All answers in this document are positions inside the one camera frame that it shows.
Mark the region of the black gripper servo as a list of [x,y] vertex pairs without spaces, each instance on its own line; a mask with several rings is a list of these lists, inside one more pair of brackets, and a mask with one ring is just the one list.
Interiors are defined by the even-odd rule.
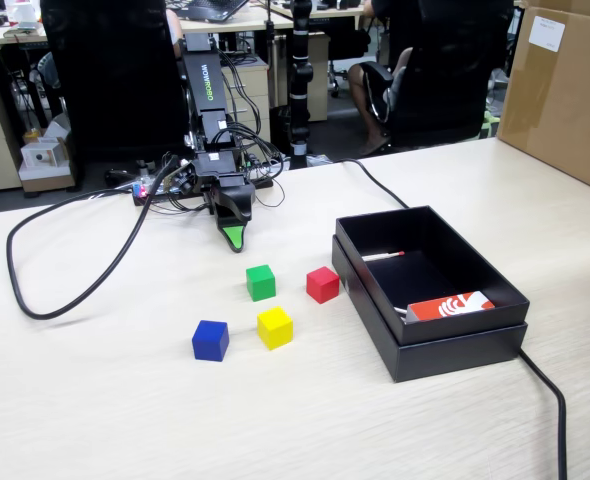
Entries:
[[230,249],[240,253],[246,226],[252,219],[255,186],[246,182],[233,151],[198,153],[194,170],[195,190],[206,201],[217,201],[214,203],[217,229]]

